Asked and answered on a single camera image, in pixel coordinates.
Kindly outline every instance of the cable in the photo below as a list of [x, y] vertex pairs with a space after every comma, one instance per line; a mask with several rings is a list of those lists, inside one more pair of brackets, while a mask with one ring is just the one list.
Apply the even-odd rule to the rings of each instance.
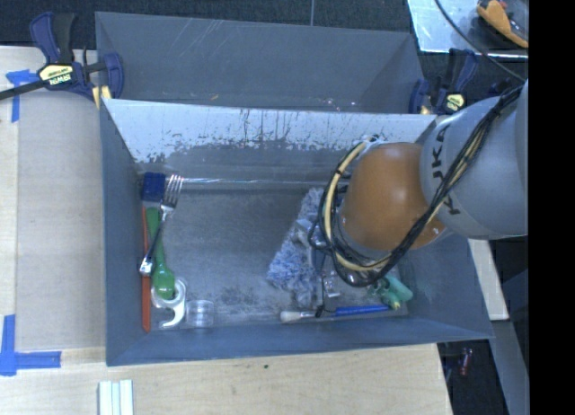
[[464, 146], [461, 148], [455, 160], [447, 170], [444, 180], [439, 184], [426, 212], [411, 227], [410, 231], [405, 235], [403, 240], [395, 249], [385, 255], [382, 259], [375, 260], [369, 265], [358, 265], [357, 263], [346, 259], [344, 254], [340, 252], [338, 244], [334, 241], [332, 235], [333, 219], [336, 217], [334, 197], [337, 183], [349, 164], [357, 158], [370, 143], [374, 142], [375, 138], [372, 137], [371, 139], [354, 146], [343, 160], [340, 161], [340, 164], [338, 164], [332, 179], [325, 188], [323, 207], [320, 207], [318, 211], [318, 218], [320, 218], [320, 223], [322, 224], [320, 225], [320, 228], [323, 232], [324, 239], [328, 244], [328, 248], [333, 254], [334, 260], [339, 262], [343, 267], [356, 272], [380, 269], [376, 274], [376, 278], [382, 278], [385, 276], [395, 265], [397, 265], [398, 261], [410, 249], [425, 226], [438, 213], [449, 192], [462, 179], [465, 172], [475, 161], [485, 143], [487, 135], [491, 131], [495, 119], [500, 116], [505, 107], [510, 105], [519, 97], [522, 89], [523, 86], [519, 86], [517, 88], [507, 90], [499, 97], [495, 105], [493, 105], [487, 114], [479, 121], [471, 135], [465, 141]]
[[309, 19], [309, 24], [314, 25], [314, 10], [315, 10], [315, 0], [312, 0], [312, 12]]
[[509, 70], [507, 67], [503, 66], [501, 63], [499, 63], [497, 60], [495, 60], [493, 57], [491, 57], [489, 55], [489, 50], [482, 49], [481, 47], [477, 46], [476, 43], [473, 43], [471, 40], [469, 40], [467, 38], [467, 36], [462, 32], [462, 30], [459, 27], [457, 27], [457, 24], [453, 21], [453, 19], [451, 19], [451, 17], [449, 17], [449, 14], [447, 13], [447, 11], [443, 7], [443, 5], [439, 2], [439, 0], [434, 0], [434, 1], [435, 1], [435, 4], [437, 5], [439, 11], [443, 14], [443, 16], [449, 22], [451, 27], [453, 27], [453, 29], [461, 36], [461, 38], [463, 38], [465, 41], [467, 41], [467, 43], [472, 48], [477, 50], [483, 57], [485, 57], [487, 60], [489, 60], [492, 64], [494, 64], [495, 66], [504, 70], [509, 75], [513, 76], [514, 78], [517, 78], [521, 83], [524, 83], [526, 81], [526, 79], [523, 76], [516, 74], [512, 70]]

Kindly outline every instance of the clamp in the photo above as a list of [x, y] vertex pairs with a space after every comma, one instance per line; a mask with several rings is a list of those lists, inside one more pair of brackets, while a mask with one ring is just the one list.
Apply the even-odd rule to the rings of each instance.
[[[118, 53], [103, 56], [103, 61], [88, 65], [84, 50], [84, 63], [75, 62], [70, 48], [70, 31], [76, 16], [73, 13], [43, 13], [30, 24], [34, 46], [42, 51], [46, 64], [36, 72], [36, 81], [21, 84], [0, 92], [0, 101], [29, 93], [40, 88], [49, 91], [69, 91], [94, 101], [99, 106], [100, 93], [118, 98], [124, 86], [124, 73]], [[95, 86], [90, 74], [107, 71], [107, 85]]]
[[409, 113], [453, 115], [465, 105], [464, 88], [472, 80], [479, 59], [470, 49], [450, 49], [446, 75], [432, 86], [420, 78], [409, 102]]

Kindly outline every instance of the green spoon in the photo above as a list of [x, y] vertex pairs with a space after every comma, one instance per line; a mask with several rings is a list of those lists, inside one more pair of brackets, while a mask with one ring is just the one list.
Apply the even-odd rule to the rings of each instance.
[[[160, 225], [160, 210], [156, 207], [146, 209], [146, 222], [150, 235], [154, 235]], [[155, 292], [164, 300], [171, 300], [175, 294], [175, 277], [173, 272], [166, 266], [164, 257], [164, 245], [162, 236], [156, 243], [155, 252], [152, 254], [155, 258], [155, 268], [152, 273], [152, 286]]]

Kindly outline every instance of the green object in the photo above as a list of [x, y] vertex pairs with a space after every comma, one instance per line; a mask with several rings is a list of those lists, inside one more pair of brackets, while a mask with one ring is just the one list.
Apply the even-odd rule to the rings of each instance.
[[[147, 230], [150, 238], [154, 237], [160, 225], [160, 210], [156, 207], [146, 209]], [[164, 257], [164, 245], [162, 236], [155, 245], [155, 252], [152, 254], [155, 259], [155, 268], [152, 273], [152, 286], [155, 292], [164, 300], [171, 300], [175, 294], [175, 277], [173, 272], [166, 266]]]
[[413, 298], [413, 292], [395, 276], [387, 275], [384, 280], [369, 288], [369, 293], [379, 296], [382, 303], [397, 310], [402, 302]]

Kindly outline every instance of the orange sphere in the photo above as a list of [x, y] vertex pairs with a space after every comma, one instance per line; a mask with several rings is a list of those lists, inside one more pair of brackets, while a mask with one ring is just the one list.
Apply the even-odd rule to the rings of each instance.
[[[421, 146], [373, 146], [358, 160], [341, 205], [341, 223], [355, 243], [379, 251], [399, 245], [428, 209], [420, 186]], [[445, 229], [433, 218], [413, 249], [430, 243]]]

